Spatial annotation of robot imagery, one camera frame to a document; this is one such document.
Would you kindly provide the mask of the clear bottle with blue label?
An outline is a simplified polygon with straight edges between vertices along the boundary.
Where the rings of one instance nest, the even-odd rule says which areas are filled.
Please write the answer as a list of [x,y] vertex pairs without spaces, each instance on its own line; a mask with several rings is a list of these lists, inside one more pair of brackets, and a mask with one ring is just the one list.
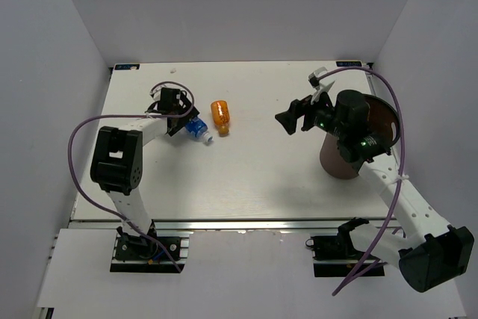
[[204,121],[198,117],[191,119],[185,126],[186,132],[193,137],[196,141],[204,143],[206,145],[213,141],[213,136],[208,130],[208,126]]

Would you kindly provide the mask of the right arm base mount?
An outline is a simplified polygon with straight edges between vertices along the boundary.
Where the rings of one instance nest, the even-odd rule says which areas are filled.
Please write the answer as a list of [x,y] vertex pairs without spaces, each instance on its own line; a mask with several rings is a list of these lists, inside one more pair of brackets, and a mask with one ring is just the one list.
[[353,218],[339,226],[335,235],[315,235],[306,240],[305,247],[313,253],[314,276],[344,279],[364,254],[353,247],[350,233],[369,223],[363,218]]

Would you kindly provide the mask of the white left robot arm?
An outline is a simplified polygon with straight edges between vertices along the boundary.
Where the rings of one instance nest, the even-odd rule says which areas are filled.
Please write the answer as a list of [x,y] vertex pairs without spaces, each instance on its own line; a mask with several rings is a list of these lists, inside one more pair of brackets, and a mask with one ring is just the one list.
[[143,177],[143,148],[162,134],[172,137],[199,112],[187,90],[160,86],[151,92],[154,102],[146,113],[120,127],[102,126],[97,134],[90,178],[113,202],[122,220],[122,232],[136,235],[132,249],[151,258],[158,240],[150,235],[139,186]]

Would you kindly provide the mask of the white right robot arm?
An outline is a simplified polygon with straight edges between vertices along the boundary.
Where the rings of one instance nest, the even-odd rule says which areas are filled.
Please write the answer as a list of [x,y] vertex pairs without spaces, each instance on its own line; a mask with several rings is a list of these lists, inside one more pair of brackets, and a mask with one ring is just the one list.
[[346,258],[367,253],[398,268],[420,293],[466,272],[474,237],[433,210],[399,173],[391,148],[400,139],[400,120],[387,102],[356,90],[342,90],[332,101],[323,92],[293,100],[275,118],[288,134],[302,119],[302,131],[317,127],[333,136],[338,157],[379,194],[405,234],[380,233],[369,220],[354,218],[339,226],[334,244],[315,250],[320,257],[333,250]]

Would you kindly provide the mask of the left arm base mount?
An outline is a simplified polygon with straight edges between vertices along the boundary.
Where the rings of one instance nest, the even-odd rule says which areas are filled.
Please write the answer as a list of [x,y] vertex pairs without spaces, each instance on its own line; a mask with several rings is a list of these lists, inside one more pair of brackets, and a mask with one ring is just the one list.
[[[149,235],[159,240],[182,270],[185,266],[188,239],[181,236]],[[110,264],[111,273],[179,273],[164,250],[155,242],[141,236],[124,233],[117,227],[117,236]]]

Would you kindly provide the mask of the orange bottle with patterned label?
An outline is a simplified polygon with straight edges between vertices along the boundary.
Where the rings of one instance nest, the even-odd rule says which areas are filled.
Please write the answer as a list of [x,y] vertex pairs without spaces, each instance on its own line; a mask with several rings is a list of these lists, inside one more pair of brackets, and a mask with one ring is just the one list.
[[221,136],[228,135],[230,127],[230,114],[227,102],[224,100],[212,102],[211,115],[218,133]]

